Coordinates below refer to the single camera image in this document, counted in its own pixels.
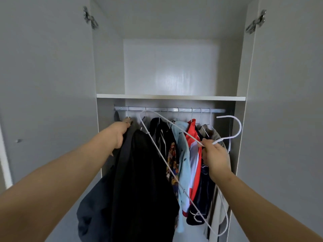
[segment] person's left arm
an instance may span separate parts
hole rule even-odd
[[[43,242],[122,145],[129,123],[115,122],[91,141],[36,169],[0,195],[0,241]]]

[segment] wardrobe ceiling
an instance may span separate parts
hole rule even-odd
[[[95,0],[126,39],[242,38],[252,0]]]

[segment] upper compartment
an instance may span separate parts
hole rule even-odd
[[[245,100],[236,96],[250,1],[91,0],[98,97]]]

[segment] person's right arm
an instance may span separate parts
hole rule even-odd
[[[286,212],[273,205],[241,179],[227,165],[228,152],[213,140],[203,139],[203,160],[248,239],[253,241],[311,241],[323,239]]]

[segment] hand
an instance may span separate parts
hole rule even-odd
[[[120,148],[123,142],[123,134],[130,127],[131,118],[125,118],[123,121],[115,122],[111,124],[107,130],[110,137],[115,137],[116,143],[114,148]]]
[[[205,148],[202,150],[202,158],[204,164],[209,167],[210,178],[216,183],[216,179],[222,173],[230,171],[228,162],[230,157],[227,150],[222,147],[219,143],[212,144],[214,140],[203,139],[202,144]]]

